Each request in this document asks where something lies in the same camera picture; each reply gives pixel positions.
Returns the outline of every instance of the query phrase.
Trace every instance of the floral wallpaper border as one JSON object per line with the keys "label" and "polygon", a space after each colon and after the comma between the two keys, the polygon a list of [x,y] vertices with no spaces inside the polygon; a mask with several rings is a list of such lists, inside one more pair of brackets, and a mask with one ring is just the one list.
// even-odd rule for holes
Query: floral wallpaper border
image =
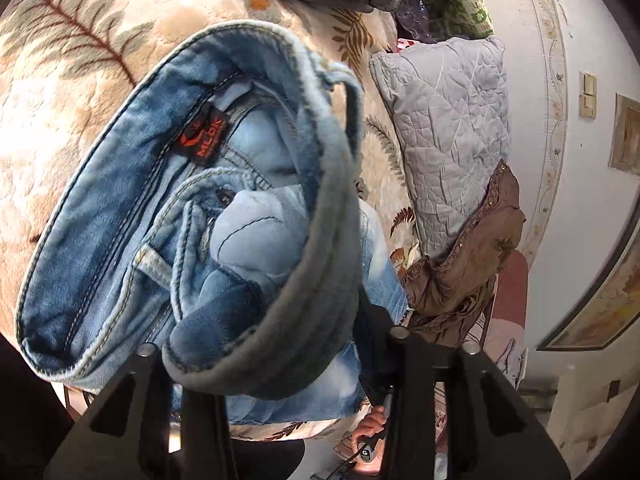
{"label": "floral wallpaper border", "polygon": [[546,57],[546,156],[534,210],[527,223],[519,250],[531,267],[545,234],[556,198],[564,155],[567,120],[566,63],[560,20],[554,0],[531,0],[538,19],[538,31]]}

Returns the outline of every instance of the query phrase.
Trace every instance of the metal screw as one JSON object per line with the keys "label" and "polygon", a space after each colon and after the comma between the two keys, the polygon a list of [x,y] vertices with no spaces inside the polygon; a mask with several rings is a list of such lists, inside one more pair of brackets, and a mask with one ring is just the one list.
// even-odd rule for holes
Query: metal screw
{"label": "metal screw", "polygon": [[480,351],[480,345],[475,341],[465,341],[462,343],[462,349],[469,355],[475,355]]}
{"label": "metal screw", "polygon": [[409,329],[402,325],[395,325],[389,330],[389,335],[398,341],[404,341],[409,337]]}
{"label": "metal screw", "polygon": [[153,343],[144,343],[143,345],[140,345],[138,347],[138,350],[136,351],[136,353],[140,356],[140,357],[151,357],[153,354],[156,353],[156,345],[154,345]]}

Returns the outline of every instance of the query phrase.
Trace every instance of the clothing label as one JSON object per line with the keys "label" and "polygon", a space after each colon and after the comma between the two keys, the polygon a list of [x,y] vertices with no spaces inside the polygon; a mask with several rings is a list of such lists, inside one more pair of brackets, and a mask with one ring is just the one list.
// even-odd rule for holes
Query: clothing label
{"label": "clothing label", "polygon": [[228,124],[228,115],[207,101],[180,133],[172,150],[200,166],[206,166],[222,140]]}

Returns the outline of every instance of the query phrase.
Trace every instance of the bed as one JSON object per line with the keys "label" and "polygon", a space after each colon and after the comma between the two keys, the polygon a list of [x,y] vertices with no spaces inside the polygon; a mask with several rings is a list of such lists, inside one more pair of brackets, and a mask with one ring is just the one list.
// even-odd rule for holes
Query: bed
{"label": "bed", "polygon": [[[340,60],[365,91],[366,133],[354,185],[380,216],[402,273],[418,255],[398,140],[369,59],[396,44],[390,14],[295,0],[11,0],[0,18],[0,333],[15,345],[14,308],[44,225],[76,167],[136,84],[171,50],[212,23],[275,22]],[[344,116],[342,89],[333,94]],[[232,428],[252,440],[338,435],[353,419]]]}

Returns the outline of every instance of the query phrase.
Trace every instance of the painting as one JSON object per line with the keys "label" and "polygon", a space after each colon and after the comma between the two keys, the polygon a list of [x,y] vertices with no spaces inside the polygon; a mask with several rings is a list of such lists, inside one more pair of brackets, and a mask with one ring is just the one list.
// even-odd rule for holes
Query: painting
{"label": "painting", "polygon": [[538,350],[602,350],[640,316],[639,219],[640,198],[596,281]]}

